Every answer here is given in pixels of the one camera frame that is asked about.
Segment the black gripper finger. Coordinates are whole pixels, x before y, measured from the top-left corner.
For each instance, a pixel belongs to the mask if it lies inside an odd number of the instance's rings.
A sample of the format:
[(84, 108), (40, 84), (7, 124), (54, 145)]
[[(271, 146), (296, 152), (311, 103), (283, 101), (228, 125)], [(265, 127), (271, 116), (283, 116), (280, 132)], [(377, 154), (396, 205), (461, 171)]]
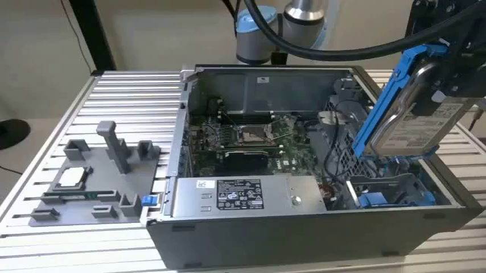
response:
[(445, 94), (440, 91), (439, 85), (429, 85), (419, 91), (415, 97), (415, 106), (411, 110), (413, 115), (432, 115), (437, 106), (445, 99)]

